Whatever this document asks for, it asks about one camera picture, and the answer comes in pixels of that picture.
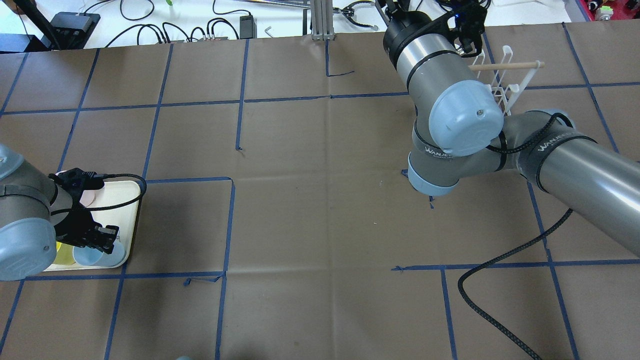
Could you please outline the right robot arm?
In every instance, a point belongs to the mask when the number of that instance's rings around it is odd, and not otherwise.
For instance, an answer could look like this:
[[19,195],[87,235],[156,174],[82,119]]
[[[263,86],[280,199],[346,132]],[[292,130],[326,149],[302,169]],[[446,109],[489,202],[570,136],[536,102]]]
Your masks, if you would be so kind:
[[563,112],[505,115],[466,58],[482,52],[487,0],[448,0],[432,19],[407,0],[378,0],[382,46],[417,116],[407,178],[428,196],[462,178],[516,170],[634,255],[639,254],[639,164],[576,130]]

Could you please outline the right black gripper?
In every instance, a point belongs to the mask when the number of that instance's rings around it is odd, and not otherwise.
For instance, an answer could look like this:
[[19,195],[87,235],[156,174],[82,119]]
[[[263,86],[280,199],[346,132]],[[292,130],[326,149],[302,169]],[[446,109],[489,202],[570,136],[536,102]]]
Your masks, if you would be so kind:
[[489,11],[487,0],[437,0],[443,10],[434,18],[409,0],[384,0],[383,14],[389,20],[382,38],[382,47],[389,56],[398,56],[410,41],[427,34],[445,37],[462,56],[478,56],[483,50],[485,20]]

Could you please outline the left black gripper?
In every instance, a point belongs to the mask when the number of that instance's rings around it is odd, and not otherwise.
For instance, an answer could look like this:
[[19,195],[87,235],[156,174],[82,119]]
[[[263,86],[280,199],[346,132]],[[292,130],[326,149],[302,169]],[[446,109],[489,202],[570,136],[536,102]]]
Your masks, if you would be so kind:
[[55,223],[55,241],[76,248],[89,247],[105,254],[113,253],[119,226],[102,227],[87,210],[53,210],[52,221]]

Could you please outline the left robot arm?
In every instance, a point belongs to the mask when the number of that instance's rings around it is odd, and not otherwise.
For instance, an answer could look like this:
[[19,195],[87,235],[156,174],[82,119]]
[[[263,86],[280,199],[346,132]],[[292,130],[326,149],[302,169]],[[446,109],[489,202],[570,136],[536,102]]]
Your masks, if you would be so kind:
[[79,168],[45,174],[22,154],[0,146],[0,279],[36,275],[57,257],[57,243],[110,255],[119,228],[102,225],[80,202],[105,176]]

